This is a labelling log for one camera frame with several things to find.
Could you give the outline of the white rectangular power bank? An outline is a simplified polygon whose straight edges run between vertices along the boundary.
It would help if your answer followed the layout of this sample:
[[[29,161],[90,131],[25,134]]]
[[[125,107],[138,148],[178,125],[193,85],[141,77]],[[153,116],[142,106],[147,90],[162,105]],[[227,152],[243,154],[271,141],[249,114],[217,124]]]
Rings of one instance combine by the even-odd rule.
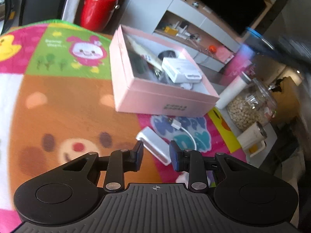
[[[145,127],[136,136],[146,148],[163,165],[171,164],[169,145],[158,136],[150,127]]]

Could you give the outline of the white product box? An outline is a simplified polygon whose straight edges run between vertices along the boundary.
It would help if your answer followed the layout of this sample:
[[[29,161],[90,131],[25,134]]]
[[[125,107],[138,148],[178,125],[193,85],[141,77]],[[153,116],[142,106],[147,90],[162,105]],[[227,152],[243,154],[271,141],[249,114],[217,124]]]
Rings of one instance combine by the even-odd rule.
[[[200,70],[187,59],[164,57],[162,68],[171,81],[176,84],[199,83],[202,80]]]

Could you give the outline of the blue pink tube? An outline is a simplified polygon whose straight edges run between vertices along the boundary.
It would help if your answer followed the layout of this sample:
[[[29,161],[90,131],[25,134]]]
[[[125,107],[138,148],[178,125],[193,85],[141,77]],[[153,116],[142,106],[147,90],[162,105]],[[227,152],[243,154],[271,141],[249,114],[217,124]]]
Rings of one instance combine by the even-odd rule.
[[[222,80],[226,83],[231,82],[241,72],[244,72],[251,64],[252,59],[265,52],[274,51],[274,46],[265,39],[259,32],[252,28],[247,28],[249,33],[246,41],[240,46],[233,59],[225,66]]]

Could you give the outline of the cream lotion tube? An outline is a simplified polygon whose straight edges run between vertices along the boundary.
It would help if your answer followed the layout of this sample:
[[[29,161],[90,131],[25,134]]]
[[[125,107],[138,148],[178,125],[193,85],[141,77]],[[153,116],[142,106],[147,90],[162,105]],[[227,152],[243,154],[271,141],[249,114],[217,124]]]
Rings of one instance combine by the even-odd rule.
[[[141,56],[145,61],[150,63],[156,70],[163,72],[162,61],[155,56],[151,50],[137,43],[130,35],[127,35],[127,40],[130,43],[132,49]]]

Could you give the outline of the beige mug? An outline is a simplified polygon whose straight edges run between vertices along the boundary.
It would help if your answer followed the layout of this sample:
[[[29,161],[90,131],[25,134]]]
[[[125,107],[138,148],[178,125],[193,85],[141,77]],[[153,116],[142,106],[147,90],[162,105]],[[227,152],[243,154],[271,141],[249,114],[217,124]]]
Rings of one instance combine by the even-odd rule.
[[[237,140],[244,153],[250,158],[253,158],[266,149],[266,138],[267,133],[262,124],[260,122],[254,122],[237,137]]]

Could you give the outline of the colourful cartoon play mat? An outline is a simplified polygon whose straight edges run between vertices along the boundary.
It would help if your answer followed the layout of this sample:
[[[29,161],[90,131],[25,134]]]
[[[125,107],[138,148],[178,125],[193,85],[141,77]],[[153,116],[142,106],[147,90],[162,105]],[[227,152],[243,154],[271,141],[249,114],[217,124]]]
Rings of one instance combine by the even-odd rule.
[[[193,145],[206,156],[246,156],[237,140],[225,142],[216,122],[220,113],[178,117],[118,113],[114,109],[109,39],[83,28],[52,21],[17,28],[1,36],[1,232],[20,218],[16,189],[27,180],[83,154],[107,156],[131,149],[150,127],[165,142]]]

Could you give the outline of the glass jar with beans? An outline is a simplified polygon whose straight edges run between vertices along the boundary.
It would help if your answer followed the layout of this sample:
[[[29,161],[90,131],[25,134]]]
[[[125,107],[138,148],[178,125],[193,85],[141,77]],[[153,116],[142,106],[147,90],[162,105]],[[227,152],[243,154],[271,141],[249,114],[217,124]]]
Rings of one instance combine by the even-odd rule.
[[[267,125],[276,115],[277,102],[268,88],[255,78],[226,109],[235,126],[245,131],[255,122]]]

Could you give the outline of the white cylinder bottle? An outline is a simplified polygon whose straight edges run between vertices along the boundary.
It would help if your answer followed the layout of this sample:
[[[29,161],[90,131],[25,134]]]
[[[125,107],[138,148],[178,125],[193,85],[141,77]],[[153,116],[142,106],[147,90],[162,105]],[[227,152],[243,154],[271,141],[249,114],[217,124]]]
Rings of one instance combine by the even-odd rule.
[[[251,82],[252,79],[244,72],[241,72],[219,95],[216,107],[219,110],[224,109]]]

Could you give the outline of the pink cardboard box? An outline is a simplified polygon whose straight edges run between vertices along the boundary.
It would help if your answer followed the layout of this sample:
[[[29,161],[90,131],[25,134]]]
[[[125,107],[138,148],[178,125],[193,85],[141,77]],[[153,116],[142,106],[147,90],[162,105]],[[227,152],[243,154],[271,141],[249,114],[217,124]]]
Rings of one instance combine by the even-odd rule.
[[[148,48],[154,54],[173,50],[180,59],[198,65],[181,46],[165,41],[141,30],[120,25],[109,46],[112,87],[115,109],[118,112],[182,117],[202,117],[219,99],[206,76],[191,90],[159,81],[139,78],[134,74],[126,47],[126,36]]]

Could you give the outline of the grey TV shelf unit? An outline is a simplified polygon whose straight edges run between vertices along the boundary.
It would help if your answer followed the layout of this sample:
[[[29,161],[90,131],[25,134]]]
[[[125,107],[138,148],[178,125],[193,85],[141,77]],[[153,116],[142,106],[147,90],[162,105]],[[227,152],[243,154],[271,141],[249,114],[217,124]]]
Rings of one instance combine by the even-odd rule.
[[[261,15],[239,35],[200,0],[172,0],[154,33],[181,45],[197,64],[219,72],[272,6],[268,2],[266,5]]]

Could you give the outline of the red cylindrical canister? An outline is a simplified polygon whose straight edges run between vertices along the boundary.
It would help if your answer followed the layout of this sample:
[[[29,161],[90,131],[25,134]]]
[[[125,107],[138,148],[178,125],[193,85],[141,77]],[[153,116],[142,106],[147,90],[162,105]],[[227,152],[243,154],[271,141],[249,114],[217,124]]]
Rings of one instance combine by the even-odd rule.
[[[119,8],[119,0],[84,0],[80,26],[94,32],[104,30],[113,12]]]

